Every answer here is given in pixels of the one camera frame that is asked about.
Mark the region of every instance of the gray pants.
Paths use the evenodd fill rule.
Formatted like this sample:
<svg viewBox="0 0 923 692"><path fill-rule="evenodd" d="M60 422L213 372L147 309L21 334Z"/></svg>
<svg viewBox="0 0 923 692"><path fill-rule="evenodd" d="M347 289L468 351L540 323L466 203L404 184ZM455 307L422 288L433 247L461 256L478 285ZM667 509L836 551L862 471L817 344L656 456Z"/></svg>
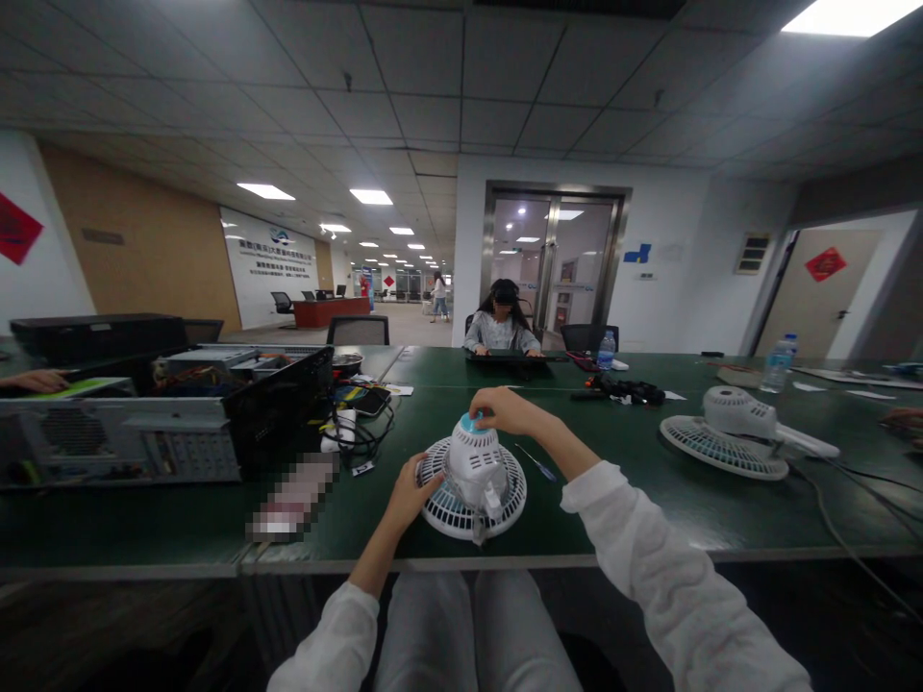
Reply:
<svg viewBox="0 0 923 692"><path fill-rule="evenodd" d="M528 572L405 572L387 611L375 692L581 689Z"/></svg>

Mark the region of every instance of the plastic bottle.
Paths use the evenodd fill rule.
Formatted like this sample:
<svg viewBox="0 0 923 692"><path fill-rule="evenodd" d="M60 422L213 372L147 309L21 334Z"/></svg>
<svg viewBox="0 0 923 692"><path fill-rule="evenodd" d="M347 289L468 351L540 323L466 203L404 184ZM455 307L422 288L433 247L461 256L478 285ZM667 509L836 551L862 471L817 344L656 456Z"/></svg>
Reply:
<svg viewBox="0 0 923 692"><path fill-rule="evenodd" d="M786 386L788 368L798 353L797 334L786 334L784 339L776 342L766 357L766 368L762 371L760 390L778 394Z"/></svg>
<svg viewBox="0 0 923 692"><path fill-rule="evenodd" d="M615 359L615 337L611 330L606 331L606 337L599 343L599 355L596 357L596 365L600 370L609 370L612 368L612 361Z"/></svg>

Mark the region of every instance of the white fan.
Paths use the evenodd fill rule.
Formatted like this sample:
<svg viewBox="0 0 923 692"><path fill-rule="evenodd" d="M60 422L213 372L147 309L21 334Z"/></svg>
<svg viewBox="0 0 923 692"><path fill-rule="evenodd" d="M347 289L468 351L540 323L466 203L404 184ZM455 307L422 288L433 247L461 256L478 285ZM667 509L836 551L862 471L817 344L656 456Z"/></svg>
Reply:
<svg viewBox="0 0 923 692"><path fill-rule="evenodd" d="M430 447L416 467L416 481L422 486L445 472L445 482L423 507L423 518L437 531L482 545L522 514L526 477L500 446L497 431L478 430L474 424L466 413L451 437Z"/></svg>
<svg viewBox="0 0 923 692"><path fill-rule="evenodd" d="M776 409L738 387L712 387L702 405L704 418L664 418L661 433L684 452L725 471L779 481L788 475L788 463L782 456L785 447L816 457L839 456L833 445L780 425Z"/></svg>

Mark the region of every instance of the red decoration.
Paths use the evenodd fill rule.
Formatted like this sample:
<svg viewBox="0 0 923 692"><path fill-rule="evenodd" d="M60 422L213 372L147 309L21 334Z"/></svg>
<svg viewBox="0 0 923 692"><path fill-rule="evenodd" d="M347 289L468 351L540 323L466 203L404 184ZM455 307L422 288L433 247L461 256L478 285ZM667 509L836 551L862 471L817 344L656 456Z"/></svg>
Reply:
<svg viewBox="0 0 923 692"><path fill-rule="evenodd" d="M829 247L814 259L805 262L808 272L818 283L827 281L840 269L846 267L846 260L843 259L835 247Z"/></svg>
<svg viewBox="0 0 923 692"><path fill-rule="evenodd" d="M0 255L22 264L42 225L0 193Z"/></svg>

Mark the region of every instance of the reception desk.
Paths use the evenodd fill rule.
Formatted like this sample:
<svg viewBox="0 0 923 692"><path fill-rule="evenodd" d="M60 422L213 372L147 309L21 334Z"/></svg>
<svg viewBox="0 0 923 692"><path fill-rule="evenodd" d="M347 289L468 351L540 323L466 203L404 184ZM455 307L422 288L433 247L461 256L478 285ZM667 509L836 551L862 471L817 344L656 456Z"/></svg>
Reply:
<svg viewBox="0 0 923 692"><path fill-rule="evenodd" d="M295 326L298 329L322 329L330 318L342 314L368 314L368 298L334 298L326 301L296 301Z"/></svg>

